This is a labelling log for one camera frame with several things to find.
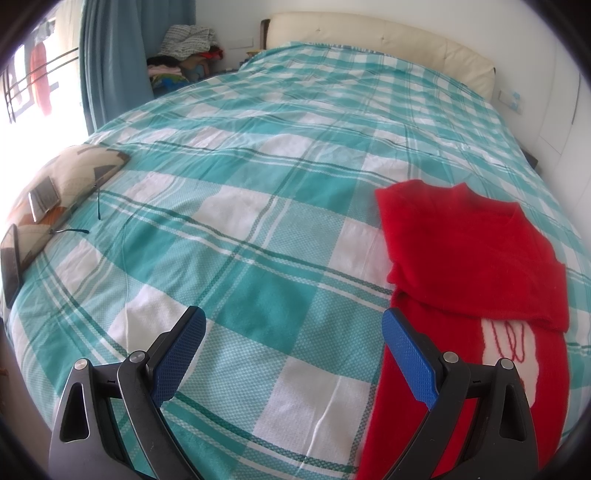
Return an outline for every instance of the white wall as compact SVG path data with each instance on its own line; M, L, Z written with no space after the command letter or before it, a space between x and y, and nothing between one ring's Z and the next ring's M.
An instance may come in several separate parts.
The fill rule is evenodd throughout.
M521 0L196 0L197 23L213 27L220 43L253 38L275 12L338 11L424 28L456 40L496 66L493 104L517 140L532 150L543 124L554 77L556 39ZM226 49L223 67L236 67L249 50ZM498 89L522 98L522 115L496 101Z
M591 88L585 80L562 155L543 177L591 253Z

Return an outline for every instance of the blue gripper pad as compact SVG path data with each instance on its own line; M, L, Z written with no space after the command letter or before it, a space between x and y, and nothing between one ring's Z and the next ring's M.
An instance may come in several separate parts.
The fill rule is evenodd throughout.
M205 336L205 327L205 313L202 309L197 309L154 369L150 396L156 408L160 408L163 402L174 397Z
M382 335L414 398L431 410L437 400L435 372L390 310L382 316Z

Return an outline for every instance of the red cloth hanging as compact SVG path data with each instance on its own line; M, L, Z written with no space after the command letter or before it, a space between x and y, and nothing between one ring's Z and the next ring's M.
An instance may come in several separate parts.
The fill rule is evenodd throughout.
M31 77L30 83L33 88L33 98L35 103L43 112L43 115L51 115L51 88L49 87L49 78L47 78L47 53L43 42L39 42L31 52Z

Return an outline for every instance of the red sweater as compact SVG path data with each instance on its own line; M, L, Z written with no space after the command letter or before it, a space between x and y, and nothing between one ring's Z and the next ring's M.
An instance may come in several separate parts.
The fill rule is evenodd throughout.
M524 383L540 465L560 439L569 393L563 332L566 272L519 204L410 180L376 191L396 285L392 306L441 351L466 362L512 359ZM435 472L453 467L475 402L467 401ZM381 480L426 414L386 348L357 475Z

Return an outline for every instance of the screw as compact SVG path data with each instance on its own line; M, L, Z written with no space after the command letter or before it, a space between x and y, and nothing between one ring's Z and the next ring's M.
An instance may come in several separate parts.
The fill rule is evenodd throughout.
M88 360L86 358L80 358L79 360L76 360L76 363L74 364L76 370L84 370L87 366Z
M136 350L129 356L129 361L133 364L138 364L146 358L146 352Z
M448 364L455 364L460 359L460 357L458 357L458 355L456 353L454 353L454 352L445 352L443 354L443 359Z
M501 358L501 367L503 367L505 370L511 370L514 366L515 364L508 358Z

